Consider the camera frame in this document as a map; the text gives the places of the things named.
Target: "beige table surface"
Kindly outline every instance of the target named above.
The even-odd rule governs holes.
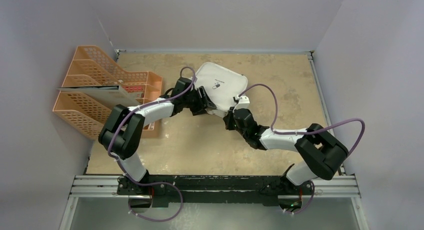
[[[197,70],[214,62],[244,74],[248,85],[263,83],[278,99],[277,129],[325,125],[320,97],[306,55],[283,54],[148,54],[122,53],[118,64],[127,71],[153,71],[164,77],[164,90],[175,85],[184,66]],[[270,92],[255,87],[246,95],[255,120],[269,126],[274,116]],[[302,160],[295,152],[252,149],[236,131],[225,130],[216,115],[192,116],[190,110],[162,119],[157,139],[142,139],[137,154],[151,174],[281,175]],[[87,174],[120,174],[116,162],[94,143]]]

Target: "white wall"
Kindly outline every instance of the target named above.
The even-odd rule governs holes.
[[[344,0],[314,55],[331,120],[366,121],[346,166],[373,230],[424,226],[423,16],[424,0]]]
[[[309,51],[342,0],[90,0],[116,48]]]
[[[52,108],[77,45],[112,54],[84,0],[0,0],[0,229],[57,229],[91,141]]]

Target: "white cylinder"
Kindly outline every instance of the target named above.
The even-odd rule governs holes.
[[[119,162],[122,164],[126,173],[137,182],[139,182],[146,174],[146,169],[140,161],[140,157],[137,152],[125,160],[119,159]]]
[[[317,176],[306,165],[305,161],[295,164],[288,172],[287,179],[294,185],[299,186],[305,181],[316,178]]]

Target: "gray wall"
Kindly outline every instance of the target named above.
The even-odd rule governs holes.
[[[342,0],[91,0],[116,48],[309,51]]]
[[[331,120],[366,121],[346,166],[374,230],[424,226],[423,14],[424,0],[344,0],[314,55]]]
[[[84,0],[0,0],[1,229],[57,229],[91,141],[52,108],[77,45],[108,39]]]

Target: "floor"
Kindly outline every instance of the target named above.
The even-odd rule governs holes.
[[[248,85],[263,83],[271,87],[279,105],[275,128],[326,125],[306,55],[122,53],[118,60],[127,71],[153,71],[161,75],[165,90],[174,86],[182,67],[198,69],[204,62],[244,74]],[[271,94],[263,87],[256,87],[246,95],[255,120],[269,126],[275,114]],[[142,139],[137,154],[151,174],[281,175],[289,165],[302,160],[291,151],[252,149],[239,133],[225,130],[222,118],[192,116],[188,109],[163,119],[160,137]],[[121,171],[96,141],[86,173],[120,174]]]

